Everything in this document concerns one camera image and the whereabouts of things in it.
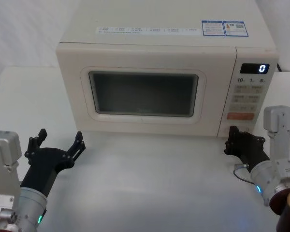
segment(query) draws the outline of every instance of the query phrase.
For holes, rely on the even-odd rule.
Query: cable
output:
[[[241,165],[236,165],[237,166],[237,168],[235,168],[234,170],[233,170],[233,175],[236,177],[236,178],[238,178],[238,179],[240,179],[240,180],[242,180],[242,181],[244,181],[244,182],[246,182],[246,183],[250,183],[250,184],[252,184],[252,185],[255,185],[255,183],[253,183],[253,182],[251,182],[251,181],[249,181],[249,180],[245,180],[245,179],[243,179],[243,178],[240,178],[235,172],[237,171],[237,170],[239,170],[239,169],[242,169],[242,168],[246,168],[247,167],[247,164],[241,164]]]
[[[281,68],[280,68],[278,63],[277,63],[277,68],[278,68],[278,71],[282,72],[282,70],[281,70]]]

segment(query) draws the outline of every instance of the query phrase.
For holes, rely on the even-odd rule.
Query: label sticker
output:
[[[223,21],[226,36],[248,37],[245,23],[241,21]]]
[[[226,36],[222,21],[202,20],[203,35]]]
[[[202,35],[198,28],[128,28],[97,27],[96,34],[126,35]]]

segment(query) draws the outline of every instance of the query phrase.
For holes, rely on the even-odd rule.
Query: microwave window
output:
[[[89,72],[97,113],[140,116],[193,116],[195,74]]]

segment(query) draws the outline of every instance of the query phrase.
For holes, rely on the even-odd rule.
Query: white wall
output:
[[[0,73],[7,65],[57,66],[55,48],[80,0],[0,0]],[[290,0],[256,0],[290,71]]]

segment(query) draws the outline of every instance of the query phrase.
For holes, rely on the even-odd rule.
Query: green led light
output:
[[[39,216],[39,219],[38,219],[38,224],[40,224],[41,223],[41,221],[42,221],[42,215],[41,216]]]

